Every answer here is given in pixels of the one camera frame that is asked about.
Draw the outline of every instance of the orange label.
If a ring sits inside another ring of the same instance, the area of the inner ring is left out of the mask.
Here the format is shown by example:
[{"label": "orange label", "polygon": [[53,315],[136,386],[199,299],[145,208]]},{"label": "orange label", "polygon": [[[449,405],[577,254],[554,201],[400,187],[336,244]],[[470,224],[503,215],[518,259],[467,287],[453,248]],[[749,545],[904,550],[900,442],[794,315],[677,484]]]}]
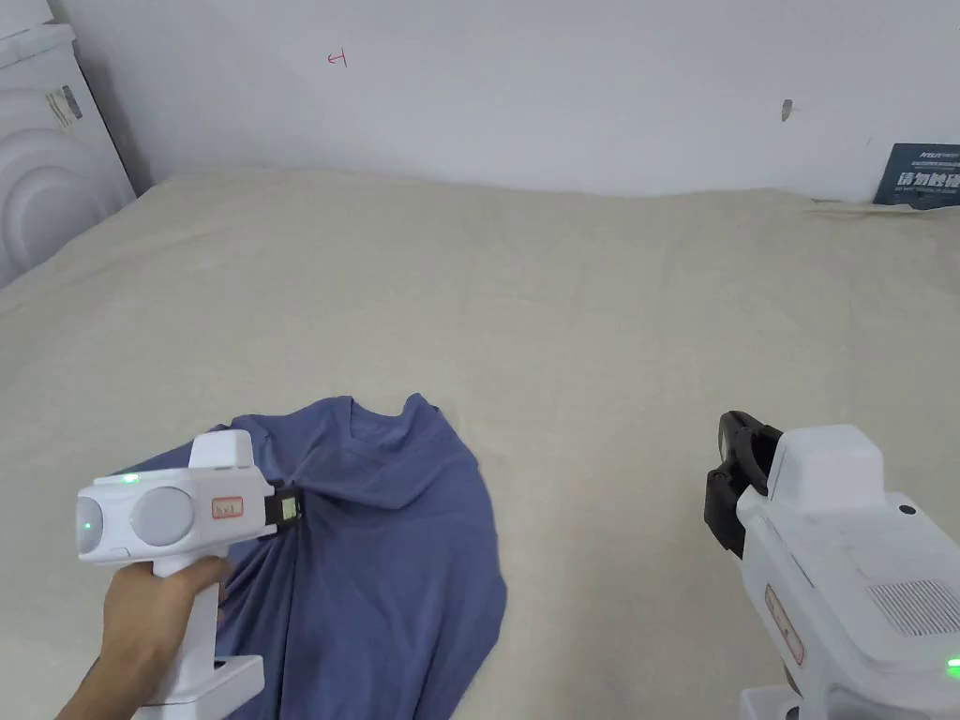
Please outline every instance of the orange label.
[{"label": "orange label", "polygon": [[770,614],[773,615],[774,622],[777,623],[783,641],[786,643],[786,646],[790,648],[790,654],[793,655],[793,659],[797,662],[797,665],[802,666],[804,664],[804,658],[806,657],[804,644],[797,635],[797,631],[794,630],[790,618],[786,616],[786,611],[783,609],[783,605],[780,604],[777,594],[769,585],[767,586],[767,591],[763,593],[763,600],[766,602]]},{"label": "orange label", "polygon": [[243,516],[242,497],[214,497],[210,502],[210,515],[215,520],[226,520],[228,517]]}]

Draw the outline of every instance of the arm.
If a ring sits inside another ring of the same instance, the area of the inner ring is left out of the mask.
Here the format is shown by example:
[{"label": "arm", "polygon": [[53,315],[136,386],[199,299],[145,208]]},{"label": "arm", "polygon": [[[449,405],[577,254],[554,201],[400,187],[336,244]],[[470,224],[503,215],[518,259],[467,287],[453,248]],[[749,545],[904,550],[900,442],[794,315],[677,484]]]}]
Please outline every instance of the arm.
[{"label": "arm", "polygon": [[100,658],[57,720],[130,720],[173,664],[197,593],[228,574],[228,563],[204,558],[167,578],[150,563],[127,565],[104,601]]}]

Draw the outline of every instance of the red marking on wall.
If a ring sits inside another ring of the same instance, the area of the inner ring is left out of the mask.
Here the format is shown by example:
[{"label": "red marking on wall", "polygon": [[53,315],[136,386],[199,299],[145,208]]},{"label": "red marking on wall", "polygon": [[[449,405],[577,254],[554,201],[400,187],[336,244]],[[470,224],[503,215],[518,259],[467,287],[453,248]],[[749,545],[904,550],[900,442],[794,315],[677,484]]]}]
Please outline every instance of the red marking on wall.
[{"label": "red marking on wall", "polygon": [[326,56],[326,61],[331,65],[337,64],[337,60],[342,60],[344,62],[344,67],[347,67],[347,55],[344,53],[343,48],[340,48],[340,55],[334,55],[333,53],[330,53],[328,56]]}]

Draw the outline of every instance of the sticker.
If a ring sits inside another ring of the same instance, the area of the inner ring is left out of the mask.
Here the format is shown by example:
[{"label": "sticker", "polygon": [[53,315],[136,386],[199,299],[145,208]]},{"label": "sticker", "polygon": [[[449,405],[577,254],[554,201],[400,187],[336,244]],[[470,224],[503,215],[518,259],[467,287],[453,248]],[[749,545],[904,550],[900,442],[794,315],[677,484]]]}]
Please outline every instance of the sticker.
[{"label": "sticker", "polygon": [[283,519],[289,520],[297,516],[297,499],[295,497],[284,497],[280,502],[280,511],[283,513]]},{"label": "sticker", "polygon": [[214,497],[210,503],[210,515],[215,520],[228,517],[243,517],[242,497]]},{"label": "sticker", "polygon": [[960,204],[960,145],[894,145],[874,203],[918,210]]},{"label": "sticker", "polygon": [[84,114],[80,112],[80,106],[77,104],[77,99],[73,96],[70,85],[64,85],[60,89],[48,92],[44,97],[63,130],[66,130],[84,116]]},{"label": "sticker", "polygon": [[786,611],[783,609],[783,605],[780,604],[780,600],[777,599],[777,594],[769,585],[767,586],[767,591],[763,593],[763,599],[767,604],[767,609],[770,611],[770,614],[773,615],[774,622],[777,623],[777,628],[780,630],[780,635],[783,637],[784,642],[786,642],[786,646],[790,648],[790,654],[793,655],[793,659],[797,662],[797,665],[803,667],[804,658],[806,657],[804,644],[798,637],[797,631],[793,629],[793,623],[790,622],[790,618],[786,616]]}]

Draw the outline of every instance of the wrinkled fabric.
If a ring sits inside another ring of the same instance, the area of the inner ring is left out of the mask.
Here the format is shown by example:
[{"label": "wrinkled fabric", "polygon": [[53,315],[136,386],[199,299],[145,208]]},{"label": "wrinkled fabric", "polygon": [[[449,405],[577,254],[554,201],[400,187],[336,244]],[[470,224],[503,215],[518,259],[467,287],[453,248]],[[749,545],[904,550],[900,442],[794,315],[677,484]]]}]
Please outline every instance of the wrinkled fabric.
[{"label": "wrinkled fabric", "polygon": [[227,428],[250,432],[268,481],[304,491],[300,523],[230,548],[217,655],[262,655],[265,675],[232,717],[449,717],[496,643],[506,586],[476,459],[440,411],[334,397]]}]

